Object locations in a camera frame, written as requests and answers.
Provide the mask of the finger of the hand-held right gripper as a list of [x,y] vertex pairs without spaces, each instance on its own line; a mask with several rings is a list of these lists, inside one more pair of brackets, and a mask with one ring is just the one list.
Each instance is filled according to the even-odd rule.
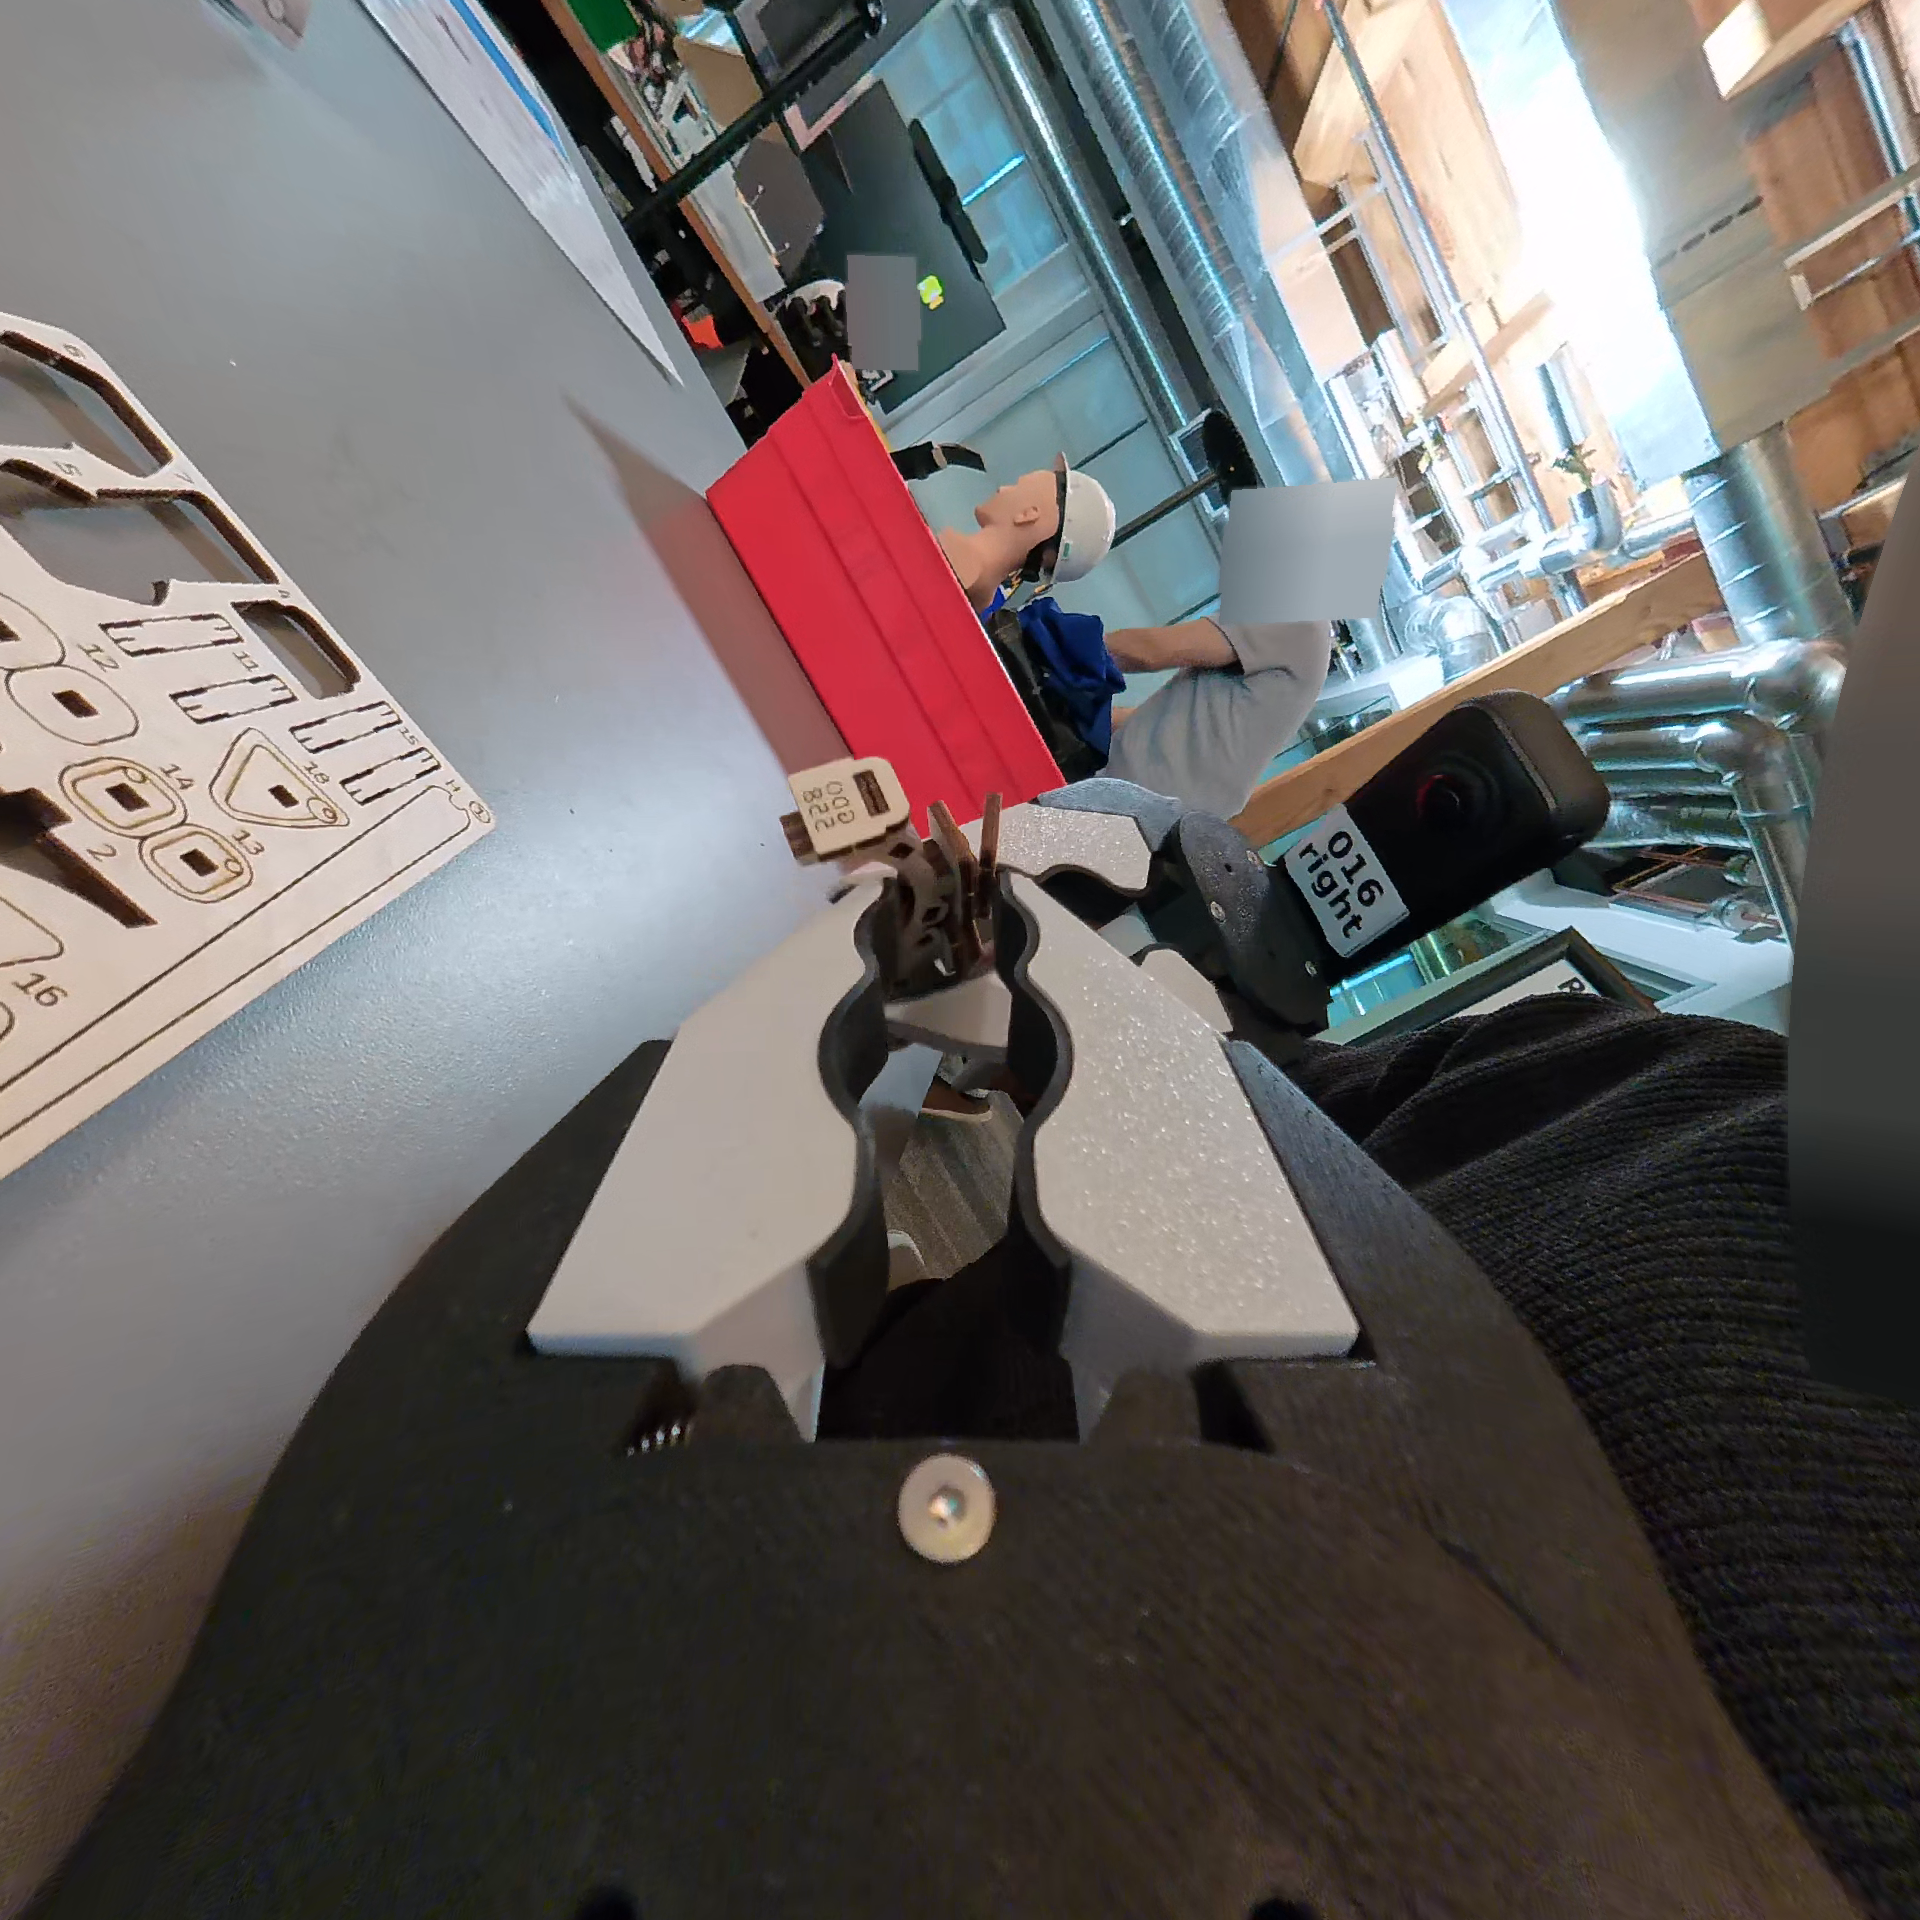
[[894,1000],[889,1034],[904,1044],[941,1044],[964,1055],[1007,1055],[1013,1015],[1034,1015],[1065,1055],[1093,1055],[1131,1039],[1169,1031],[1171,1041],[1207,1027],[1229,1039],[1233,1016],[1222,989],[1149,928],[1090,928],[1055,948],[1032,948],[1032,977],[971,974],[932,992]]
[[1171,885],[1171,797],[1034,797],[998,815],[998,870],[1034,879],[1084,925],[1114,925]]

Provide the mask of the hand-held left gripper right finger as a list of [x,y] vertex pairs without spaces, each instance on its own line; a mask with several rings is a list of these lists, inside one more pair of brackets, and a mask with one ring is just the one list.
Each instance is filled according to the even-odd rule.
[[1068,1284],[1061,1358],[1090,1438],[1128,1375],[1341,1362],[1359,1320],[1254,1110],[1217,986],[1128,957],[1032,878],[998,885],[1011,1065],[1034,1089],[1017,1223]]

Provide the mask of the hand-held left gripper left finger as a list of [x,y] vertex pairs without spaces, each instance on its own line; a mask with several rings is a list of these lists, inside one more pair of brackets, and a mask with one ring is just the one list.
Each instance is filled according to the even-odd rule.
[[669,1053],[530,1314],[539,1358],[756,1368],[804,1439],[889,1295],[873,1122],[889,883],[855,883]]

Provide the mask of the small wooden puzzle assembly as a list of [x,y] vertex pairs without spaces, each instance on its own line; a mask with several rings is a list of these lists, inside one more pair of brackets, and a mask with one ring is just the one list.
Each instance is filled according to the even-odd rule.
[[1001,793],[982,801],[964,828],[944,801],[925,806],[925,825],[894,766],[883,757],[834,757],[786,775],[780,815],[798,864],[834,864],[847,883],[891,885],[889,986],[901,1000],[961,986],[990,970],[992,889],[998,878]]

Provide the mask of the grey desk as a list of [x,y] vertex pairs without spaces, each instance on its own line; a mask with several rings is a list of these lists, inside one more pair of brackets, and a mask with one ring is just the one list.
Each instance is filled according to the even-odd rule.
[[494,1280],[630,1055],[813,907],[794,679],[666,380],[360,7],[2,7],[2,307],[129,380],[493,834],[2,1180],[2,1914],[373,1308]]

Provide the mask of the mannequin with white helmet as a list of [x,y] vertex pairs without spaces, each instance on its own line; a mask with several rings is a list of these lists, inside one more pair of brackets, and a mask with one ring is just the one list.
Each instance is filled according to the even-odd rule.
[[941,535],[958,585],[1071,784],[1108,763],[1123,675],[1101,617],[1061,609],[1053,588],[1081,582],[1114,530],[1101,481],[1059,456],[995,490],[971,512],[971,530]]

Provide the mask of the red plastic bin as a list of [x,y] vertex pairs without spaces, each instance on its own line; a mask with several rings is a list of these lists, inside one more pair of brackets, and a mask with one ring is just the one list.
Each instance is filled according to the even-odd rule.
[[834,363],[709,490],[852,757],[889,760],[914,822],[1068,784],[958,585],[852,372]]

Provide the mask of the black framed poster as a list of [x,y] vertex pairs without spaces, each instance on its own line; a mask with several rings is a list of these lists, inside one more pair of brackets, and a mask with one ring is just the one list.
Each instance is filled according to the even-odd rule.
[[1679,1012],[1709,989],[1712,983],[1703,977],[1614,957],[1578,930],[1536,930],[1524,942],[1509,942],[1380,1007],[1375,1031],[1421,1031],[1454,1016],[1488,1016],[1524,1000],[1596,1000],[1626,1012]]

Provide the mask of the wooden railing beam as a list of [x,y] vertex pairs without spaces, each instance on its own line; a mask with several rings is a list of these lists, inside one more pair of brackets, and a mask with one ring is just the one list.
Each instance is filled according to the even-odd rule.
[[1722,611],[1722,591],[1706,551],[1646,576],[1544,635],[1439,685],[1414,708],[1265,782],[1233,816],[1251,846],[1308,828],[1330,809],[1351,801],[1365,782],[1414,749],[1447,714],[1494,693],[1547,697],[1563,685],[1615,667],[1631,654]]

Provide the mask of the laser-cut wooden puzzle sheet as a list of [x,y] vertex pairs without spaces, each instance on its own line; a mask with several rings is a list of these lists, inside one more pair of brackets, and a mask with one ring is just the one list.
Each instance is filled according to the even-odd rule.
[[2,444],[57,508],[189,509],[241,582],[66,582],[2,530],[2,1171],[206,1039],[493,831],[314,596],[68,327],[2,345],[95,396],[153,459]]

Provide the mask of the black equipment case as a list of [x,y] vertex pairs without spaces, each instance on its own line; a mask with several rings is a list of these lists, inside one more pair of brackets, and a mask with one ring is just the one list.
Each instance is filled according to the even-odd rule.
[[958,183],[925,123],[904,120],[876,77],[803,153],[780,137],[756,137],[734,174],[774,250],[773,307],[794,304],[807,287],[847,283],[849,257],[914,262],[917,366],[867,380],[867,393],[885,415],[1004,330],[985,278],[986,244]]

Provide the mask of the large silver ventilation duct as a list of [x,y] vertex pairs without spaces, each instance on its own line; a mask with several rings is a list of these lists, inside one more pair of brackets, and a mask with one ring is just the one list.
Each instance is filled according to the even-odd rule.
[[1332,396],[1362,356],[1226,4],[965,4],[1050,190],[1101,162],[1260,474],[1369,477]]

